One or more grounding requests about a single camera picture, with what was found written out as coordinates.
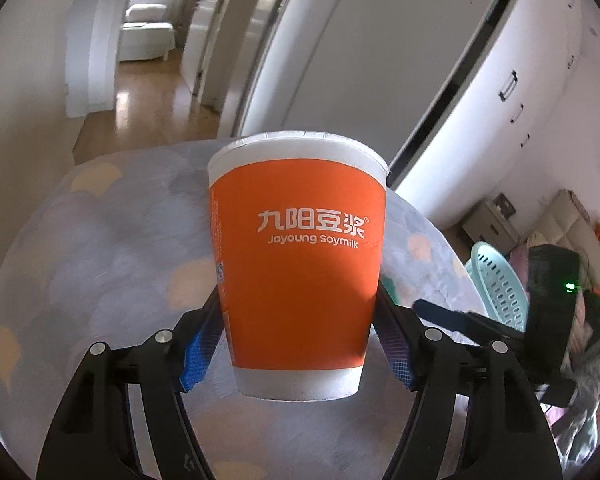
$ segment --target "chinese characters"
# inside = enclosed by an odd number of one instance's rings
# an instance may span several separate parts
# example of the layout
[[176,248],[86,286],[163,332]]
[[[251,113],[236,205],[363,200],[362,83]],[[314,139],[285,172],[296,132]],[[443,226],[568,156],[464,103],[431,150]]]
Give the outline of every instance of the chinese characters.
[[365,238],[365,230],[362,228],[368,223],[368,218],[360,218],[350,213],[342,213],[333,209],[312,208],[288,208],[284,216],[280,211],[263,211],[258,216],[262,218],[262,224],[258,232],[264,231],[269,226],[279,230],[304,229],[317,231],[330,231],[334,233],[349,234],[352,237]]

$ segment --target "blue gripper pad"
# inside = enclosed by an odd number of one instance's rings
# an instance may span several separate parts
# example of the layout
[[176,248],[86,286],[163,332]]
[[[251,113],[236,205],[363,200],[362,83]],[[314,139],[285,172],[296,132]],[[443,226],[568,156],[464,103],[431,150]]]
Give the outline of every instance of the blue gripper pad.
[[205,378],[206,371],[214,356],[216,346],[224,330],[222,312],[214,308],[202,323],[202,327],[187,346],[184,357],[184,368],[180,376],[180,384],[186,392]]
[[[382,276],[382,284],[395,303],[396,291],[393,280]],[[373,325],[395,377],[406,387],[412,387],[416,376],[410,364],[410,348],[406,339],[402,336],[398,322],[390,312],[382,308],[376,308]]]

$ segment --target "cabinet handle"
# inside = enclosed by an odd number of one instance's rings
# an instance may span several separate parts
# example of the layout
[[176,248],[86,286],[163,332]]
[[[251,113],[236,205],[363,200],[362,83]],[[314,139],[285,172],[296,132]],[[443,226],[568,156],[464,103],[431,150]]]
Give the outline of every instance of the cabinet handle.
[[524,109],[525,109],[525,105],[523,105],[522,103],[520,103],[520,110],[518,111],[518,114],[512,120],[510,120],[509,122],[511,124],[515,123],[520,118],[520,115],[522,115],[522,111]]
[[512,70],[511,75],[507,79],[506,86],[498,94],[500,96],[500,100],[502,102],[506,101],[507,99],[509,99],[511,97],[511,94],[513,94],[513,91],[516,89],[517,84],[518,84],[518,72],[516,72],[515,70]]

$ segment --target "light blue basket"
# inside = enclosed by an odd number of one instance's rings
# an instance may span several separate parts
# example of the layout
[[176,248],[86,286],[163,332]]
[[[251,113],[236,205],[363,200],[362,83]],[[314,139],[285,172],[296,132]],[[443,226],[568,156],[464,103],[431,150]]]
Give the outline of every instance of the light blue basket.
[[485,242],[471,249],[464,266],[491,319],[524,332],[529,314],[525,289],[508,261]]

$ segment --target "patterned tablecloth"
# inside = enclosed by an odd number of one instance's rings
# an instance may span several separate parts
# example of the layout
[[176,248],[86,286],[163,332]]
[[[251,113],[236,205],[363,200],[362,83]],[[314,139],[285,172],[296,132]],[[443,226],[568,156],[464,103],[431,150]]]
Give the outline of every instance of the patterned tablecloth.
[[[46,430],[91,342],[140,344],[202,306],[214,288],[206,164],[223,141],[121,152],[76,167],[14,241],[0,270],[0,437],[33,477]],[[425,298],[484,312],[451,247],[389,192],[382,273],[400,304]],[[141,413],[139,389],[132,411]],[[237,393],[224,337],[203,383],[184,396],[218,480],[381,478],[414,395],[372,333],[360,391],[283,403]],[[462,399],[443,470],[451,473]],[[145,472],[159,473],[142,416]]]

